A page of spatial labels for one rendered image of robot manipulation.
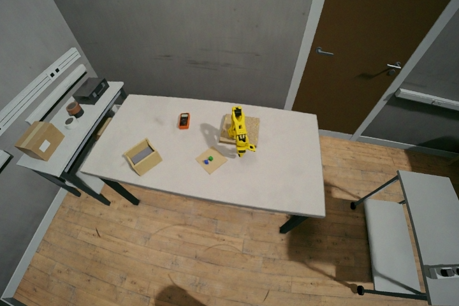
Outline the tan open wooden crate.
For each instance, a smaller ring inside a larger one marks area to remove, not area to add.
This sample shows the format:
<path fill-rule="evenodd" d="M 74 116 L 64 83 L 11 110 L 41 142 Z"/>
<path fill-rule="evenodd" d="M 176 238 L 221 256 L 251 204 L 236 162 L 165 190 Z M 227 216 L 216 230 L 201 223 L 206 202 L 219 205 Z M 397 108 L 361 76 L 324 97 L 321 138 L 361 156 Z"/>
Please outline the tan open wooden crate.
<path fill-rule="evenodd" d="M 127 150 L 124 155 L 127 157 L 133 169 L 139 174 L 139 176 L 147 173 L 150 169 L 162 161 L 159 152 L 152 146 L 151 143 L 148 142 L 137 143 L 135 146 Z"/>

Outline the orange pocket multimeter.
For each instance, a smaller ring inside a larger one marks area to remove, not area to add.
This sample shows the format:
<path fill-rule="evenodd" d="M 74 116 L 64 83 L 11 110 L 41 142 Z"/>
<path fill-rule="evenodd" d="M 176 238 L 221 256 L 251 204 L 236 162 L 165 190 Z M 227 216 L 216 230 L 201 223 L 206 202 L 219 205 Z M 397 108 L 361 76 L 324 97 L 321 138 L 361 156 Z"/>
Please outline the orange pocket multimeter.
<path fill-rule="evenodd" d="M 189 121 L 190 121 L 190 114 L 181 113 L 179 124 L 178 124 L 179 129 L 189 129 Z"/>

